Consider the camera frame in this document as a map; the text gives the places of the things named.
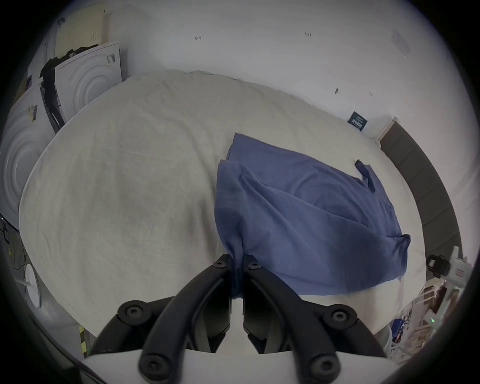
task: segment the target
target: screw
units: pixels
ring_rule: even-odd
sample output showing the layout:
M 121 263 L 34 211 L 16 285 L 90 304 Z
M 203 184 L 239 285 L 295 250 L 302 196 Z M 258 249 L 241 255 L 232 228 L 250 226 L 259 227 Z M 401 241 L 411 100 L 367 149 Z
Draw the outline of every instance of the screw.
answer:
M 340 365 L 331 356 L 321 356 L 313 360 L 310 365 L 310 372 L 316 379 L 325 379 L 326 376 L 338 374 Z
M 338 322 L 344 322 L 348 319 L 348 315 L 344 311 L 335 311 L 332 313 L 332 319 Z
M 215 268 L 224 268 L 227 265 L 223 261 L 216 261 L 212 264 Z
M 127 317 L 131 319 L 139 319 L 143 313 L 144 313 L 143 309 L 140 307 L 137 307 L 136 305 L 128 307 L 125 310 L 125 314 L 127 315 Z
M 252 269 L 258 269 L 258 268 L 262 268 L 262 266 L 260 264 L 258 264 L 257 262 L 248 264 L 248 269 L 252 270 Z
M 158 355 L 145 355 L 140 359 L 139 370 L 150 380 L 165 380 L 170 376 L 170 365 Z

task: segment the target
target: pegboard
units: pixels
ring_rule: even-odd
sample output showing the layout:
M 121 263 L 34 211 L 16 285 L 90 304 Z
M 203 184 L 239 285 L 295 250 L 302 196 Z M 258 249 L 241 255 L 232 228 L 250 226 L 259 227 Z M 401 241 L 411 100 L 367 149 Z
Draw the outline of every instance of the pegboard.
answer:
M 63 57 L 70 49 L 102 44 L 104 4 L 91 5 L 73 12 L 60 23 L 55 55 Z

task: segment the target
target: white wall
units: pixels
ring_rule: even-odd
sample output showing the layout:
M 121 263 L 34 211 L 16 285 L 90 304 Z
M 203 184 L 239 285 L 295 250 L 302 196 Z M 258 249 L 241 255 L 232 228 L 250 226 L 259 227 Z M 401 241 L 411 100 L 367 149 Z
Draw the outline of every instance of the white wall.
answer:
M 345 120 L 357 111 L 368 120 L 364 131 L 371 137 L 397 116 L 444 182 L 463 253 L 475 259 L 478 125 L 446 45 L 410 4 L 111 0 L 106 10 L 108 39 L 122 42 L 124 78 L 166 68 L 239 77 L 299 96 Z M 394 29 L 409 45 L 407 57 L 391 41 Z M 202 40 L 195 40 L 200 35 Z

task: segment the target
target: dark gray panel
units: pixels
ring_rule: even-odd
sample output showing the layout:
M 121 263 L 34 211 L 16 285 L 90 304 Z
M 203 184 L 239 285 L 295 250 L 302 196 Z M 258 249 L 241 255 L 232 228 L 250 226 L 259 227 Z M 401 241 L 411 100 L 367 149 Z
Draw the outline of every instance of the dark gray panel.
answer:
M 388 130 L 386 135 L 383 137 L 383 139 L 380 140 L 382 151 L 384 151 L 385 153 L 390 151 L 390 149 L 402 136 L 403 132 L 405 132 L 405 130 L 401 127 L 401 125 L 398 123 L 394 123 L 392 127 Z
M 440 178 L 433 167 L 425 166 L 425 168 L 408 183 L 408 186 L 412 191 L 415 201 L 418 201 L 440 183 Z
M 422 225 L 426 225 L 451 207 L 450 199 L 443 185 L 438 184 L 417 201 L 417 208 L 421 217 Z
M 456 235 L 458 235 L 458 225 L 456 223 L 455 213 L 453 208 L 448 208 L 437 216 L 435 220 L 423 226 L 425 251 L 430 252 L 431 250 L 435 250 Z
M 426 255 L 450 256 L 462 246 L 452 203 L 435 168 L 411 136 L 395 123 L 381 140 L 382 150 L 395 164 L 417 202 Z
M 460 234 L 457 234 L 457 235 L 453 236 L 451 239 L 447 239 L 443 244 L 441 244 L 437 248 L 432 249 L 429 253 L 427 253 L 427 256 L 429 254 L 443 255 L 447 259 L 449 259 L 450 255 L 452 253 L 453 246 L 456 245 L 457 247 L 460 248 L 460 251 L 458 252 L 458 256 L 463 257 L 461 244 L 462 244 L 462 241 L 460 239 Z
M 398 139 L 394 146 L 386 152 L 392 163 L 398 167 L 418 145 L 406 132 Z
M 413 178 L 428 166 L 430 166 L 430 162 L 427 157 L 420 149 L 416 148 L 397 166 L 397 168 L 407 184 L 410 184 Z

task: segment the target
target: blue t-shirt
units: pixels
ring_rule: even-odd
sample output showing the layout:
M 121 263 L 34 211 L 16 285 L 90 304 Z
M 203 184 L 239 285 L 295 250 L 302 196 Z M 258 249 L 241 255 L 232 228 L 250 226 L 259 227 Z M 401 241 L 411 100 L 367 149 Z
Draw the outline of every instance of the blue t-shirt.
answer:
M 299 295 L 359 291 L 402 276 L 410 236 L 372 168 L 357 179 L 312 157 L 235 134 L 218 165 L 215 221 L 233 294 L 251 254 Z

